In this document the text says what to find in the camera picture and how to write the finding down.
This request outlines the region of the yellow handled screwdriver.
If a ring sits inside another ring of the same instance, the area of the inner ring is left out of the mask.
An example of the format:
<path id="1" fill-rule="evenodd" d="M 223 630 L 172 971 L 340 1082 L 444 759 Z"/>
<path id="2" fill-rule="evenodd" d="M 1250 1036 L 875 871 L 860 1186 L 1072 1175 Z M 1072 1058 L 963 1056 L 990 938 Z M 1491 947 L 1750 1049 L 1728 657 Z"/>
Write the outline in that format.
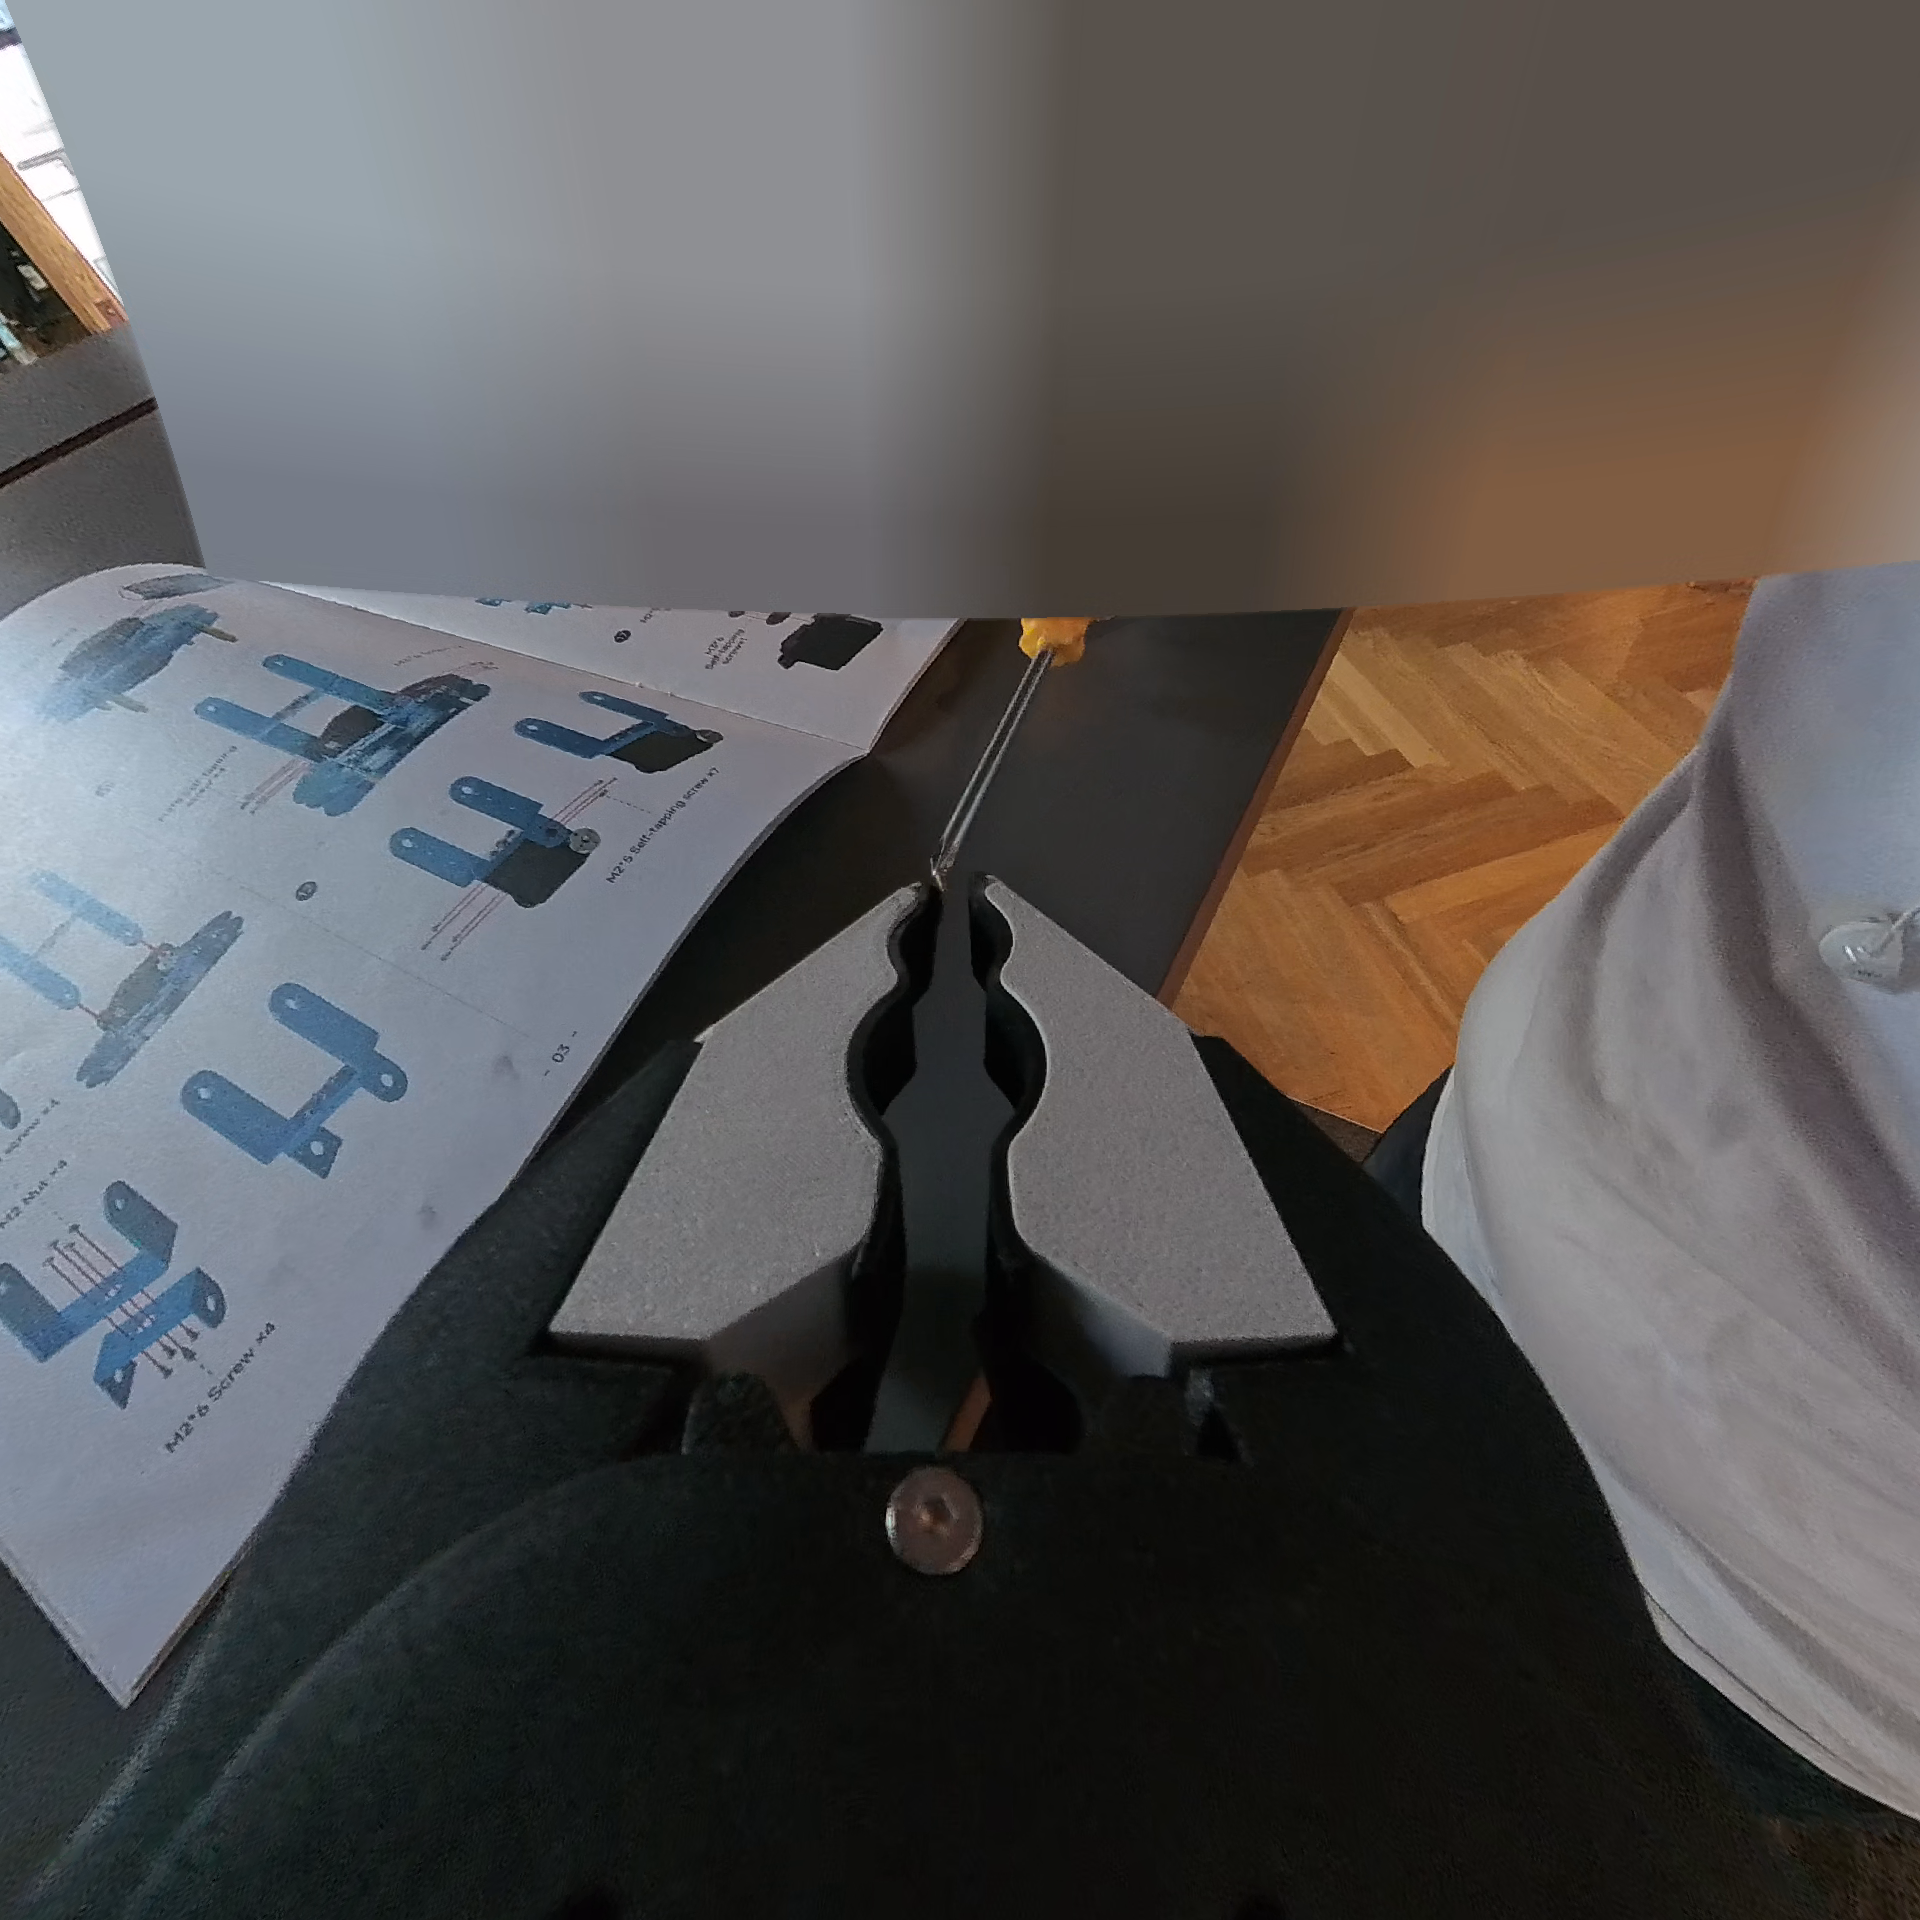
<path id="1" fill-rule="evenodd" d="M 967 842 L 967 835 L 982 812 L 983 801 L 1015 744 L 1015 737 L 1035 702 L 1041 687 L 1044 684 L 1050 671 L 1055 666 L 1074 666 L 1087 654 L 1089 631 L 1097 622 L 1089 615 L 1070 618 L 1070 615 L 1044 615 L 1044 618 L 1025 618 L 1020 631 L 1020 651 L 1027 659 L 1027 667 L 1023 673 L 1015 692 L 1003 707 L 999 723 L 978 758 L 967 785 L 963 786 L 952 817 L 942 830 L 940 843 L 934 854 L 929 865 L 929 883 L 945 891 L 950 875 L 954 873 L 954 865 Z"/>

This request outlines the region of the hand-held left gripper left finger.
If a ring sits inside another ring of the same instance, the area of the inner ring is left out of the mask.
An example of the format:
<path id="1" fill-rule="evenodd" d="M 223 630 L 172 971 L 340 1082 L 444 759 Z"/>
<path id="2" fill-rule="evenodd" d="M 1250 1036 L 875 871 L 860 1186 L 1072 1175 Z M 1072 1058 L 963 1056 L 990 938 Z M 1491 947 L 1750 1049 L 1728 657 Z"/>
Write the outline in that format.
<path id="1" fill-rule="evenodd" d="M 708 1026 L 552 1338 L 764 1382 L 858 1447 L 904 1296 L 897 1148 L 940 899 L 918 883 Z"/>

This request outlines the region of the dark desk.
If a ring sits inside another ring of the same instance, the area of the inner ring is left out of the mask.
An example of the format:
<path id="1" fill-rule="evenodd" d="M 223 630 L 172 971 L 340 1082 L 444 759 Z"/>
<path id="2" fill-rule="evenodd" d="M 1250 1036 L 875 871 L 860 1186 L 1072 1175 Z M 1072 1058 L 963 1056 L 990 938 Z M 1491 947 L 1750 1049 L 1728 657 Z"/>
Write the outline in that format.
<path id="1" fill-rule="evenodd" d="M 121 329 L 6 374 L 6 611 L 110 562 L 177 560 L 186 498 Z M 967 842 L 1147 990 L 1176 990 L 1284 759 L 1338 615 L 1128 618 L 1116 659 L 1035 702 Z M 1012 691 L 1011 630 L 950 643 L 882 732 L 747 858 L 560 1118 L 593 1115 L 667 1041 L 913 881 Z M 6 1915 L 55 1859 L 206 1640 L 118 1710 L 6 1575 Z"/>

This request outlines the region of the person's white shirt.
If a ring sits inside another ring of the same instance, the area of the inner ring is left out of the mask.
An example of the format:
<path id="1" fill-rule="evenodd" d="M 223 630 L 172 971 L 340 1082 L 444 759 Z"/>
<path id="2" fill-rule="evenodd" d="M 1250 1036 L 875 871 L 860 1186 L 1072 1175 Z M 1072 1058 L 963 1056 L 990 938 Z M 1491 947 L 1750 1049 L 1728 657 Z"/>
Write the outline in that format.
<path id="1" fill-rule="evenodd" d="M 1425 1225 L 1672 1652 L 1913 1817 L 1919 568 L 1768 578 L 1697 747 L 1495 958 Z"/>

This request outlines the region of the open assembly instruction booklet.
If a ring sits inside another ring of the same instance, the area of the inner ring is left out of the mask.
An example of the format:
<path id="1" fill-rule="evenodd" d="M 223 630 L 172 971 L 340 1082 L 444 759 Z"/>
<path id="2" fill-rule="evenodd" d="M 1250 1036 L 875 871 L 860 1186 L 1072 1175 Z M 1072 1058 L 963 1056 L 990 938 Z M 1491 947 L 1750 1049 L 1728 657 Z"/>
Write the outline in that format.
<path id="1" fill-rule="evenodd" d="M 167 562 L 6 618 L 6 1564 L 120 1707 L 954 631 Z"/>

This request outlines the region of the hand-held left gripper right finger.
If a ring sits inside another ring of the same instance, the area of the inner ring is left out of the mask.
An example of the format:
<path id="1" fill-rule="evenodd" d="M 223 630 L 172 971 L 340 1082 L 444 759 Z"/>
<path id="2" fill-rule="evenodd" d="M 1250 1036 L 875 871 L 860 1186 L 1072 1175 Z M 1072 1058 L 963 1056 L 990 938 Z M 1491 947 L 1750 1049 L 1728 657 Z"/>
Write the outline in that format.
<path id="1" fill-rule="evenodd" d="M 971 918 L 1020 1083 L 999 1218 L 1030 1351 L 1063 1379 L 1171 1379 L 1329 1344 L 1193 1032 L 1003 881 L 978 875 Z"/>

